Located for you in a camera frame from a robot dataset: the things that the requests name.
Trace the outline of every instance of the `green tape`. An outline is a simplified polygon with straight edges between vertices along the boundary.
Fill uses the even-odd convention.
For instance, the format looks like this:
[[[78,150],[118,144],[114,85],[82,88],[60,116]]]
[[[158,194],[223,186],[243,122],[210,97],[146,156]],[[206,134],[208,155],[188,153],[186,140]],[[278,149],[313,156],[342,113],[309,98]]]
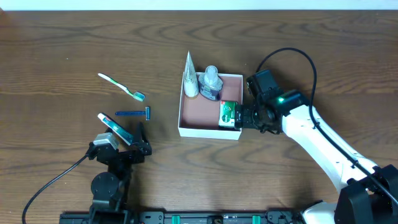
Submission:
[[[261,217],[259,215],[253,215],[253,222],[252,224],[261,224]]]
[[[180,216],[179,215],[172,216],[172,224],[180,224]]]

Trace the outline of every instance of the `toothbrush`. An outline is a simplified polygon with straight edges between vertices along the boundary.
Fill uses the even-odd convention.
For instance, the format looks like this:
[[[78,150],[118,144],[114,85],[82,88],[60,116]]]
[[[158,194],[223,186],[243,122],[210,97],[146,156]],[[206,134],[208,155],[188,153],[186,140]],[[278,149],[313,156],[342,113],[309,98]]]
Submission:
[[[104,74],[102,74],[102,73],[99,73],[98,74],[101,78],[103,78],[103,79],[105,79],[105,80],[107,80],[107,81],[109,81],[109,82],[111,82],[111,83],[113,83],[113,84],[115,84],[115,85],[117,85],[120,89],[122,89],[123,91],[125,91],[128,95],[130,95],[130,96],[132,96],[134,99],[136,99],[136,100],[138,100],[138,101],[144,101],[144,99],[145,99],[145,95],[144,94],[142,94],[142,93],[140,93],[140,92],[135,92],[134,94],[133,93],[131,93],[130,91],[129,91],[129,89],[127,89],[127,87],[125,87],[124,85],[122,85],[122,84],[119,84],[117,81],[115,81],[115,80],[113,80],[112,78],[110,78],[109,76],[107,76],[107,75],[104,75]]]

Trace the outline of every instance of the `cable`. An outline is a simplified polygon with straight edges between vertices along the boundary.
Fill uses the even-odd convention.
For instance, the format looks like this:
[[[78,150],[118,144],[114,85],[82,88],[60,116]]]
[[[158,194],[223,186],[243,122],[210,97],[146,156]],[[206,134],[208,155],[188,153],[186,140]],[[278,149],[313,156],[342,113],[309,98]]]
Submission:
[[[293,47],[284,47],[281,48],[279,50],[274,51],[273,53],[269,54],[268,56],[266,56],[262,62],[259,64],[259,66],[257,67],[256,73],[260,70],[260,68],[262,67],[262,65],[266,62],[266,60],[268,60],[271,56],[273,56],[274,54],[281,52],[281,51],[285,51],[285,50],[292,50],[294,52],[298,52],[300,54],[302,54],[311,64],[312,67],[312,71],[313,71],[313,84],[312,84],[312,91],[311,91],[311,97],[310,97],[310,105],[309,105],[309,113],[310,113],[310,117],[311,117],[311,121],[314,124],[314,126],[318,129],[318,131],[322,134],[323,137],[325,137],[326,140],[328,140],[328,142],[330,142],[330,144],[335,147],[343,156],[345,156],[345,158],[347,158],[350,162],[353,163],[353,166],[357,167],[360,171],[362,171],[367,177],[369,177],[369,179],[371,179],[374,184],[376,184],[397,206],[398,206],[398,200],[390,193],[390,191],[388,191],[378,180],[376,180],[372,174],[366,170],[360,163],[358,160],[353,159],[346,151],[344,151],[336,142],[334,142],[334,140],[332,140],[332,138],[330,138],[326,132],[324,132],[324,130],[322,130],[322,128],[319,125],[319,122],[316,121],[316,119],[313,116],[313,111],[312,111],[312,107],[313,107],[313,97],[315,96],[315,89],[317,87],[317,69],[315,68],[315,65],[312,61],[312,59],[310,58],[310,56],[308,56],[304,51],[293,48]]]
[[[51,184],[53,184],[55,181],[57,181],[58,179],[60,179],[61,177],[63,177],[65,174],[69,173],[71,170],[73,170],[73,168],[75,168],[77,165],[79,165],[81,162],[83,162],[83,160],[85,160],[87,158],[87,156],[83,156],[79,161],[77,161],[74,165],[72,165],[69,169],[63,171],[62,174],[58,175],[56,178],[52,179],[50,182],[46,183],[39,191],[36,192],[35,195],[33,195],[33,197],[28,201],[28,203],[26,204],[24,211],[22,212],[22,224],[26,224],[26,212],[27,209],[29,208],[29,206],[31,205],[31,203],[33,202],[33,200],[35,200],[35,198],[42,193],[42,191],[44,189],[46,189],[48,186],[50,186]]]

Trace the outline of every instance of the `white box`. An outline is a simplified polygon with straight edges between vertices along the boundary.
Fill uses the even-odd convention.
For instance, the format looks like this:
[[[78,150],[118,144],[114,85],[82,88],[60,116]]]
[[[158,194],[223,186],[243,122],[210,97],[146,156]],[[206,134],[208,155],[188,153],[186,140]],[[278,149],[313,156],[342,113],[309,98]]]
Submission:
[[[221,100],[243,103],[243,76],[218,74],[223,81],[220,91]],[[200,93],[195,99],[189,99],[181,83],[180,112],[178,114],[178,131],[181,137],[231,139],[238,140],[242,129],[226,129],[218,126],[220,101],[207,100]]]

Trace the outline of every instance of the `plastic bottle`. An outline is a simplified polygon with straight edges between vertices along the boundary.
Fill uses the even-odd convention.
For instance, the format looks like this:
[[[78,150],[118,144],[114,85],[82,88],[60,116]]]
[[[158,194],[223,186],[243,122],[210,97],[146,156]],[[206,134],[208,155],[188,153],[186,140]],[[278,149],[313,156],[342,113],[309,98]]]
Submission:
[[[209,100],[219,101],[222,88],[223,81],[218,76],[217,68],[213,65],[208,66],[205,73],[199,76],[200,94]]]

